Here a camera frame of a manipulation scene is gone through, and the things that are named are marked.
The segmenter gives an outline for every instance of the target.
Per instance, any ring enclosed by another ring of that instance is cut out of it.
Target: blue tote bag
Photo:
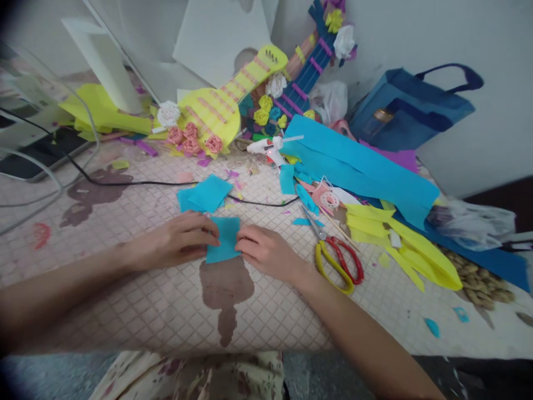
[[[461,68],[466,83],[445,91],[424,82],[426,74],[447,67]],[[474,70],[462,64],[445,64],[414,76],[403,68],[391,69],[361,103],[349,123],[350,131],[357,139],[381,150],[416,150],[472,114],[474,106],[457,92],[476,90],[483,84],[483,79]],[[387,109],[394,118],[372,135],[364,128],[379,108]]]

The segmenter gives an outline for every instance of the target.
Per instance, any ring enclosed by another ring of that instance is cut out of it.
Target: scissors blade
[[[316,224],[314,218],[308,213],[308,211],[305,209],[304,206],[301,207],[304,211],[305,215],[307,216],[307,219],[311,223],[311,226],[313,230],[315,231],[316,237],[318,237],[318,240],[326,240],[326,237],[328,236],[320,227]]]

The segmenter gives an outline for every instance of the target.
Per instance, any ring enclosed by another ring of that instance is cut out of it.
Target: desk
[[[101,165],[98,158],[115,150],[128,149],[117,142],[103,144],[92,165]],[[78,161],[87,157],[86,152]],[[231,159],[219,157],[202,168],[196,158],[161,154],[134,161],[130,157],[128,170],[101,169],[98,174],[107,181],[130,176],[135,181],[175,182],[180,172],[191,171],[201,181],[211,173],[225,178]],[[276,170],[266,165],[259,169],[259,174],[248,176],[244,166],[233,168],[240,174],[239,183],[245,184],[244,199],[279,204],[291,198],[281,194]],[[62,182],[75,174],[70,165],[58,172]],[[49,179],[28,184],[0,177],[0,188],[0,203],[6,204],[30,201],[50,192],[54,184]],[[177,190],[151,185],[94,187],[81,181],[46,211],[0,237],[1,285],[35,276],[150,231],[179,213]],[[291,224],[295,218],[303,217],[300,202],[283,208],[234,203],[230,199],[226,199],[226,204],[235,207],[219,208],[215,216],[239,217],[242,224],[274,229],[303,258],[314,261],[316,239],[311,228]],[[31,209],[2,208],[1,224],[19,219]],[[319,219],[328,234],[338,234],[324,216]],[[490,312],[495,326],[492,330],[473,305],[454,292],[426,281],[426,292],[421,293],[393,260],[388,269],[378,264],[382,248],[364,243],[359,248],[365,280],[351,297],[411,354],[533,358],[533,328],[515,316],[515,311],[533,314],[533,299],[524,291],[511,286],[516,302],[496,304],[496,310]],[[146,349],[186,356],[272,348],[318,351],[332,347],[321,321],[288,285],[262,275],[244,262],[225,264],[215,270],[200,264],[196,261],[117,282],[72,310],[25,352]],[[333,270],[329,272],[333,280],[340,279]],[[215,290],[217,284],[234,291],[236,304],[220,298]],[[461,323],[453,307],[463,307],[470,322]],[[440,339],[430,333],[424,318],[439,325]]]

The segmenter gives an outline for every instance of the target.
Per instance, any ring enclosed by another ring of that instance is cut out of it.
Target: white paper flower
[[[266,84],[266,93],[274,98],[278,98],[283,94],[283,89],[287,87],[287,80],[285,75],[281,72],[276,72],[270,77]]]
[[[177,120],[181,112],[178,105],[171,101],[166,101],[159,105],[159,111],[157,112],[157,120],[165,128],[169,128],[177,125]]]
[[[350,52],[355,46],[354,27],[353,25],[346,25],[339,29],[337,37],[333,43],[335,48],[335,56],[338,59],[350,58]]]

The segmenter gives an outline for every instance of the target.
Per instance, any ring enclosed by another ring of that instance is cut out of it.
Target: bag handle
[[[454,123],[448,117],[433,111],[426,114],[409,104],[407,101],[398,97],[389,103],[389,105],[386,107],[386,110],[392,114],[396,114],[398,110],[402,110],[412,116],[422,125],[426,125],[437,132],[447,131],[454,125]]]
[[[444,64],[444,65],[441,65],[441,66],[438,66],[432,69],[428,69],[427,71],[416,74],[415,77],[423,81],[426,74],[436,71],[437,69],[442,69],[442,68],[447,68],[447,67],[461,68],[463,72],[465,73],[465,79],[466,79],[466,84],[450,89],[447,91],[448,93],[456,93],[456,92],[462,92],[466,90],[476,90],[476,89],[483,87],[483,85],[485,84],[485,82],[483,82],[483,78],[481,78],[472,68],[467,67],[466,65],[463,65],[463,64],[456,64],[456,63]]]

